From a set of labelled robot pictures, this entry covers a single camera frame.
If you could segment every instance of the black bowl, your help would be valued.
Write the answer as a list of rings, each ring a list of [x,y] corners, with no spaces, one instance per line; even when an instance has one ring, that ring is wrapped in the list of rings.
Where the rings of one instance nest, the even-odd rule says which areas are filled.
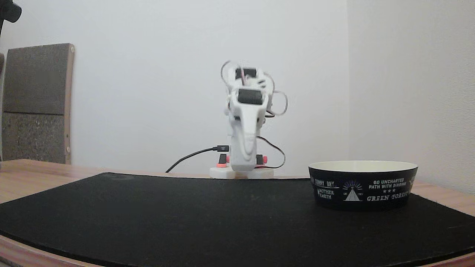
[[[408,201],[418,166],[408,162],[337,161],[308,166],[318,205],[388,210]]]

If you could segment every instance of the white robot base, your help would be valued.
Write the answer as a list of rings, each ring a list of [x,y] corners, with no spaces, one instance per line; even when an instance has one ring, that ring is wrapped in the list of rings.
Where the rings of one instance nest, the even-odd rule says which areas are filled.
[[[274,170],[258,168],[250,172],[236,172],[231,167],[209,169],[209,176],[213,179],[273,179]]]

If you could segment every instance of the black felt mat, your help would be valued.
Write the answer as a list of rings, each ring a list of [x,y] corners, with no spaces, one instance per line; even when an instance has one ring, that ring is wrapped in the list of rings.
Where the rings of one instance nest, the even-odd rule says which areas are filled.
[[[103,173],[0,204],[0,233],[105,266],[415,266],[475,251],[475,217],[415,195],[328,210],[307,179]]]

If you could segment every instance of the cable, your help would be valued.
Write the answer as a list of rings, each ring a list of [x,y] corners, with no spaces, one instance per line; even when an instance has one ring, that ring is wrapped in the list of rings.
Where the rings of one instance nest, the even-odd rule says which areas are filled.
[[[275,112],[272,112],[272,113],[276,116],[284,115],[287,112],[287,107],[289,106],[289,99],[287,98],[287,95],[284,92],[274,91],[274,94],[283,94],[284,95],[284,97],[285,97],[285,108],[284,108],[284,111],[282,111],[281,113],[275,113]]]
[[[223,77],[223,70],[224,70],[224,67],[226,67],[227,64],[229,63],[235,63],[240,69],[241,69],[241,82],[242,82],[242,85],[245,85],[245,82],[244,82],[244,69],[241,67],[241,65],[239,65],[238,63],[236,62],[233,62],[232,60],[228,60],[226,62],[224,62],[224,64],[221,66],[221,80],[223,80],[224,84],[226,84],[226,87],[228,88],[228,91],[227,93],[229,94],[230,91],[229,89],[232,87],[230,84],[228,84],[228,82],[224,79]]]
[[[269,166],[265,166],[265,165],[259,165],[259,166],[256,166],[255,169],[259,169],[259,168],[277,169],[277,168],[282,167],[285,164],[285,153],[284,153],[284,151],[282,151],[282,149],[278,148],[276,145],[272,144],[271,142],[269,142],[266,138],[264,138],[262,136],[257,136],[256,138],[265,141],[270,146],[272,146],[273,148],[277,149],[280,153],[282,153],[282,155],[284,156],[284,161],[282,162],[282,164],[280,164],[277,167],[269,167]]]
[[[264,117],[266,118],[274,118],[276,115],[274,114],[274,112],[272,112],[271,110],[266,110],[266,112],[268,112],[270,115],[265,115]]]
[[[276,82],[274,81],[274,79],[272,78],[272,76],[270,76],[267,72],[264,72],[264,75],[269,77],[269,79],[272,81],[272,94],[274,93],[277,93],[277,94],[283,94],[284,97],[285,97],[285,108],[284,108],[284,111],[281,112],[281,113],[275,113],[273,111],[267,111],[271,114],[271,116],[268,116],[266,115],[267,118],[273,118],[275,116],[280,116],[280,115],[284,115],[286,112],[287,112],[287,107],[289,106],[289,99],[287,98],[287,95],[284,93],[284,92],[281,92],[281,91],[276,91]]]
[[[183,160],[191,158],[192,156],[196,156],[196,155],[198,155],[200,153],[203,153],[203,152],[208,152],[208,151],[228,152],[229,151],[229,146],[228,145],[218,145],[218,146],[215,146],[215,147],[210,147],[210,148],[207,148],[207,149],[196,151],[195,153],[191,153],[190,155],[182,157],[177,162],[175,162],[175,164],[173,164],[166,172],[170,172],[173,168],[175,168],[176,165],[178,165]]]

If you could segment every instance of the cork board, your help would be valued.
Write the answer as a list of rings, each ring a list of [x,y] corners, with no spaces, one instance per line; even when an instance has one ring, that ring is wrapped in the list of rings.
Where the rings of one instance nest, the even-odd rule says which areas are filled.
[[[4,160],[71,163],[72,44],[10,49],[3,91]]]

